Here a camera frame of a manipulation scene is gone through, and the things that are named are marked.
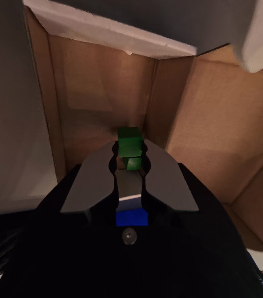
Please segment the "white cardboard mailer box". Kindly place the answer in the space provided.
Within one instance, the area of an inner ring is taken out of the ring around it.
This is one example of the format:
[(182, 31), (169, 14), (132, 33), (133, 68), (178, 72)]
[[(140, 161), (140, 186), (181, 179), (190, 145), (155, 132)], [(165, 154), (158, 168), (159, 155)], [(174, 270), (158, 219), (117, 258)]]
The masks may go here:
[(57, 181), (139, 127), (263, 248), (263, 67), (53, 1), (23, 1)]

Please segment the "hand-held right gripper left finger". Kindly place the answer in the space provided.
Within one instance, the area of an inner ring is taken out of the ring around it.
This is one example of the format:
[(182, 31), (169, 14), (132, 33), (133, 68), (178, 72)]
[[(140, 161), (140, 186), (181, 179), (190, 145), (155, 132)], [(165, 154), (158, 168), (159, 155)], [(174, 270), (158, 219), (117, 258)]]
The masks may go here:
[(118, 145), (114, 140), (91, 153), (81, 164), (61, 208), (61, 213), (87, 213), (99, 203), (111, 210), (119, 205), (117, 170)]

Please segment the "blue plastic bin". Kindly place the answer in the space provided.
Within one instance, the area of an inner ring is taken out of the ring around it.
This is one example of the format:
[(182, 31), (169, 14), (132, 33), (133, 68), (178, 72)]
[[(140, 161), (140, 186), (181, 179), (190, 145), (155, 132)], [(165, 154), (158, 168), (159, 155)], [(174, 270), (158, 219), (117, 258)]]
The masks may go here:
[(119, 201), (116, 209), (116, 226), (147, 226), (148, 213), (140, 198)]

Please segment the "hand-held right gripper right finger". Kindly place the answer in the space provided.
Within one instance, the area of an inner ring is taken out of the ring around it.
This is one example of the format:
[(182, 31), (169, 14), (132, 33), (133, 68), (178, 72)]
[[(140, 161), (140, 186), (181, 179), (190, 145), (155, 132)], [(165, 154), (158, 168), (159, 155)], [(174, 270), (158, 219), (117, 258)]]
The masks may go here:
[(148, 139), (143, 142), (144, 190), (174, 211), (198, 212), (199, 207), (178, 162)]

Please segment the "green cube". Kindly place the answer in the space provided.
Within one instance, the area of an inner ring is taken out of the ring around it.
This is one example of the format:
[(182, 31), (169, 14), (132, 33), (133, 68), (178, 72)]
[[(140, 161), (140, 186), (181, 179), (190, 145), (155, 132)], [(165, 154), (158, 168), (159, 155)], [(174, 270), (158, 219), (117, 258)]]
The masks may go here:
[(140, 170), (141, 169), (141, 157), (127, 157), (125, 158), (126, 170)]
[(142, 133), (138, 127), (118, 128), (118, 154), (120, 158), (140, 157)]

